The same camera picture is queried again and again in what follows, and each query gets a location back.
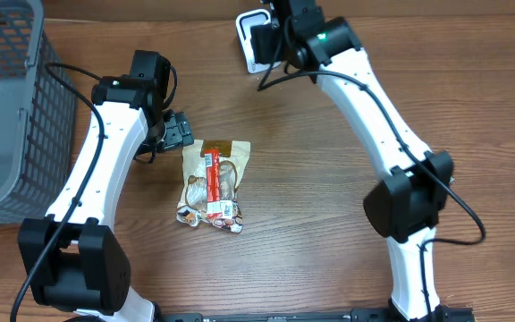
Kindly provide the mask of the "brown cookie snack bag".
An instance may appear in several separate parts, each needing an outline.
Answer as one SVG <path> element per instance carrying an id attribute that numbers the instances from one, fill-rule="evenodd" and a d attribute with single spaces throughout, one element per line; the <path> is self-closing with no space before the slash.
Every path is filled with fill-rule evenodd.
<path id="1" fill-rule="evenodd" d="M 243 218 L 237 195 L 251 144 L 238 140 L 195 140 L 182 151 L 184 188 L 176 219 L 240 233 Z"/>

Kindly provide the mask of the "red snack bar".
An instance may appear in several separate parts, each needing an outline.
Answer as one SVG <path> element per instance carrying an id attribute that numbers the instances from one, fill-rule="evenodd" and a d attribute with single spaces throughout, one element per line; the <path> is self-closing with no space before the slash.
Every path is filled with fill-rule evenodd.
<path id="1" fill-rule="evenodd" d="M 233 219 L 232 202 L 221 199 L 219 149 L 207 149 L 204 158 L 207 178 L 207 218 L 231 220 Z"/>

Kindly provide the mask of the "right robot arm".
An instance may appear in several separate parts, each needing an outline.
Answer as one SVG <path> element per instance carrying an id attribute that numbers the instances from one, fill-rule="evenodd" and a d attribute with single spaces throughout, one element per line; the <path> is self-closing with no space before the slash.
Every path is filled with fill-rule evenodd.
<path id="1" fill-rule="evenodd" d="M 327 20 L 313 1 L 271 1 L 270 20 L 249 27 L 256 64 L 277 62 L 312 80 L 339 108 L 374 168 L 363 200 L 369 223 L 385 238 L 393 290 L 385 309 L 354 309 L 352 319 L 453 321 L 435 289 L 433 249 L 450 193 L 453 162 L 435 153 L 402 119 L 373 72 L 368 53 L 343 17 Z"/>

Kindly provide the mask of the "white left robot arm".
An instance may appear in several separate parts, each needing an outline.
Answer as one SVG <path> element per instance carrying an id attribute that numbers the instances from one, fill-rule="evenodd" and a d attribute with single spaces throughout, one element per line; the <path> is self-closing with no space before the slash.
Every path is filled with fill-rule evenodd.
<path id="1" fill-rule="evenodd" d="M 129 73 L 97 80 L 90 97 L 64 85 L 90 111 L 89 130 L 66 184 L 41 219 L 25 219 L 18 246 L 26 292 L 77 321 L 160 321 L 159 306 L 131 287 L 131 263 L 114 235 L 116 209 L 131 164 L 153 163 L 194 141 L 185 113 L 170 109 L 177 71 L 155 51 L 134 53 Z"/>

